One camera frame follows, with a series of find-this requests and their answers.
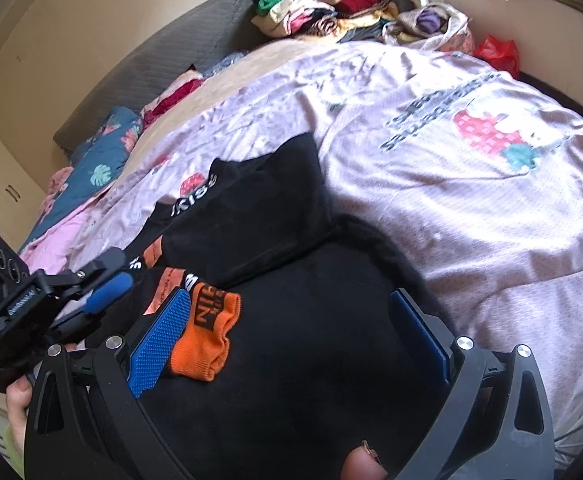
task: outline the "orange sock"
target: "orange sock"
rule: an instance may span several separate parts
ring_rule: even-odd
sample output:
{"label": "orange sock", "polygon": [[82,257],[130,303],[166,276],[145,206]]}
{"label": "orange sock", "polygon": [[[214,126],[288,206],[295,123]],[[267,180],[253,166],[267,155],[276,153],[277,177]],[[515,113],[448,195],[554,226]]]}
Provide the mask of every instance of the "orange sock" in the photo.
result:
{"label": "orange sock", "polygon": [[207,283],[191,291],[191,315],[172,350],[173,372],[201,381],[213,381],[229,354],[231,330],[240,316],[241,296]]}

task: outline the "gray headboard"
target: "gray headboard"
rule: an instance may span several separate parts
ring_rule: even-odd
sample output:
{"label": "gray headboard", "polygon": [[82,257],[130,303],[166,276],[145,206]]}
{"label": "gray headboard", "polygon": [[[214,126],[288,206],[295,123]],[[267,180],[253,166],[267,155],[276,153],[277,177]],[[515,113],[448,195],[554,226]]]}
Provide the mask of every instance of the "gray headboard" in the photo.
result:
{"label": "gray headboard", "polygon": [[251,0],[208,0],[169,23],[118,63],[82,100],[54,140],[72,152],[92,136],[114,106],[136,113],[192,64],[204,71],[236,50],[267,38],[250,23]]}

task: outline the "metal bolt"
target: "metal bolt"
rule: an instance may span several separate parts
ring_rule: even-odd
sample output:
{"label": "metal bolt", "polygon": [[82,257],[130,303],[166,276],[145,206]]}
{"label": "metal bolt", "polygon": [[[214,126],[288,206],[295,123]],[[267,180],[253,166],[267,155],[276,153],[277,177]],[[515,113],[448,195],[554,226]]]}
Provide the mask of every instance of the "metal bolt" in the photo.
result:
{"label": "metal bolt", "polygon": [[456,344],[458,348],[462,348],[463,350],[471,350],[474,347],[474,342],[464,335],[456,339]]}
{"label": "metal bolt", "polygon": [[529,357],[531,355],[531,348],[527,345],[518,345],[518,353],[523,357]]}
{"label": "metal bolt", "polygon": [[47,349],[47,355],[49,357],[55,357],[62,352],[62,346],[60,345],[51,345],[49,349]]}
{"label": "metal bolt", "polygon": [[107,339],[105,345],[107,345],[107,348],[110,350],[120,348],[120,346],[122,346],[122,337],[120,337],[119,335],[112,335],[110,338]]}

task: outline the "blue pillow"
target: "blue pillow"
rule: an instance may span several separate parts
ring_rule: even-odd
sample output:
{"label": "blue pillow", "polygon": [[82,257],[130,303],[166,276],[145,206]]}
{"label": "blue pillow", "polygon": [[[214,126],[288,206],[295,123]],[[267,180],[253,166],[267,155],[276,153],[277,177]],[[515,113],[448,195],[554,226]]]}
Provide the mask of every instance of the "blue pillow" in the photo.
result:
{"label": "blue pillow", "polygon": [[115,107],[90,142],[82,144],[73,171],[50,200],[23,247],[116,180],[141,133],[142,118],[129,108]]}

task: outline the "bed sheet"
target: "bed sheet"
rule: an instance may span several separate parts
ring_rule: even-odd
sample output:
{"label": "bed sheet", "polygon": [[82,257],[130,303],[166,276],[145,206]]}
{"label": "bed sheet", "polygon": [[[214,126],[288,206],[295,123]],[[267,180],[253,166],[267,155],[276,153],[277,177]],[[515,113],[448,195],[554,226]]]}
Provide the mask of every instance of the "bed sheet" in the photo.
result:
{"label": "bed sheet", "polygon": [[339,206],[405,252],[458,334],[533,349],[558,434],[583,399],[583,119],[475,58],[371,42],[305,51],[225,97],[161,119],[175,130],[98,203],[70,266],[126,246],[215,157],[312,131]]}

